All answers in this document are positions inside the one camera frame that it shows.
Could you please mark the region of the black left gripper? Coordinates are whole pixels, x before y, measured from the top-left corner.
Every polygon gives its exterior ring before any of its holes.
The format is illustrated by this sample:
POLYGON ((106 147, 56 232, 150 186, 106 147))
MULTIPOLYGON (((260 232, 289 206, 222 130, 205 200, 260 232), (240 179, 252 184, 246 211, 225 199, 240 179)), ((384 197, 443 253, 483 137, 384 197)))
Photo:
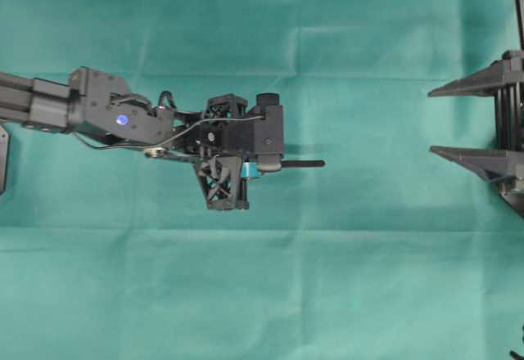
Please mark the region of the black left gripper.
MULTIPOLYGON (((209 99, 202 111, 181 111, 171 94, 162 94, 159 107, 173 110, 181 124, 173 128, 173 140, 145 149, 145 155, 191 164, 208 209, 248 209, 247 180, 242 176, 242 166, 249 160, 243 140, 251 126, 247 105, 247 100, 226 94, 209 99)), ((278 172, 281 159, 258 155, 258 170, 278 172)))

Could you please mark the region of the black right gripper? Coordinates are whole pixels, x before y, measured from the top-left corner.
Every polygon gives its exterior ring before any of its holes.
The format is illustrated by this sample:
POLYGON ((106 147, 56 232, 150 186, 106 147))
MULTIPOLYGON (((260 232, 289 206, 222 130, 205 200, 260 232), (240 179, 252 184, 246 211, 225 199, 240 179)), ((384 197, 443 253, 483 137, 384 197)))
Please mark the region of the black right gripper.
POLYGON ((499 150, 431 146, 430 152, 498 181, 499 195, 523 211, 523 52, 507 51, 501 60, 468 77, 428 93, 429 97, 478 96, 495 99, 496 146, 499 150))

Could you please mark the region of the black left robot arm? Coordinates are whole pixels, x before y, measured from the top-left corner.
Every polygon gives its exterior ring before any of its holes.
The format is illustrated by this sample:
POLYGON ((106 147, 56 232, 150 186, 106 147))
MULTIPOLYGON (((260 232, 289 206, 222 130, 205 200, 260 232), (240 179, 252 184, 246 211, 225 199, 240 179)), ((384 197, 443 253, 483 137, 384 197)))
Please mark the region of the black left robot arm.
POLYGON ((157 104, 131 92, 121 77, 80 67, 66 84, 1 75, 1 119, 46 133, 74 134, 99 151, 141 151, 153 159, 192 165, 206 206, 248 209, 243 169, 282 169, 283 107, 275 93, 256 104, 229 93, 204 110, 180 110, 169 91, 157 104))

